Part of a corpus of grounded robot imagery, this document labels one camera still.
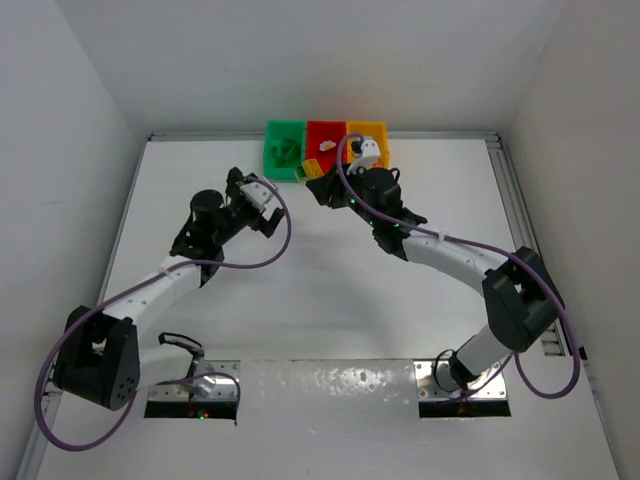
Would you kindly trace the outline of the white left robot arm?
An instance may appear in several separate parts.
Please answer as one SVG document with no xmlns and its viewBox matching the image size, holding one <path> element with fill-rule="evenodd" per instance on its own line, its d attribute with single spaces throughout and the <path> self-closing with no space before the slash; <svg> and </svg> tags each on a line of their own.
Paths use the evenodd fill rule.
<svg viewBox="0 0 640 480">
<path fill-rule="evenodd" d="M 284 205 L 273 211 L 276 187 L 232 168 L 226 189 L 202 190 L 159 267 L 139 284 L 91 309 L 68 317 L 53 369 L 53 383 L 77 397 L 116 411 L 141 388 L 185 378 L 203 357 L 201 343 L 184 334 L 162 332 L 156 345 L 140 339 L 182 297 L 202 288 L 229 264 L 224 245 L 246 228 L 271 237 L 290 223 Z"/>
</svg>

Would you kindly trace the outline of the green lego brick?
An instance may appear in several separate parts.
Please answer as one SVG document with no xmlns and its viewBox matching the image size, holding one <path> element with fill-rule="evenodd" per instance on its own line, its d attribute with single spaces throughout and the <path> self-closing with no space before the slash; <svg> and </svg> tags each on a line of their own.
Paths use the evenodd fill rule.
<svg viewBox="0 0 640 480">
<path fill-rule="evenodd" d="M 295 168 L 301 163 L 302 144 L 291 138 L 274 141 L 269 147 L 274 168 Z"/>
</svg>

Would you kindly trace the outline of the yellow green lego pair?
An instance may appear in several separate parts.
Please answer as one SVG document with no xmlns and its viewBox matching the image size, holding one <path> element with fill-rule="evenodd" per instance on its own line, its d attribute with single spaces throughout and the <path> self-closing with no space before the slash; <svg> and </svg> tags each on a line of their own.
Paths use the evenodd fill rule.
<svg viewBox="0 0 640 480">
<path fill-rule="evenodd" d="M 294 175 L 299 182 L 306 182 L 321 178 L 325 173 L 315 158 L 309 158 L 294 169 Z"/>
</svg>

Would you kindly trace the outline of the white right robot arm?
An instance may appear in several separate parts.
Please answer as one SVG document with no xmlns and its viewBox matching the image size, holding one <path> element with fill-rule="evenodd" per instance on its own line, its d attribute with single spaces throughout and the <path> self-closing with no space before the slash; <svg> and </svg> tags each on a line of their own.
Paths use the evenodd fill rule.
<svg viewBox="0 0 640 480">
<path fill-rule="evenodd" d="M 306 186 L 320 205 L 354 211 L 386 253 L 431 267 L 481 295 L 486 325 L 433 369 L 441 390 L 463 390 L 503 358 L 528 350 L 555 322 L 563 302 L 533 250 L 509 253 L 442 234 L 405 207 L 398 179 L 397 169 L 335 166 Z"/>
</svg>

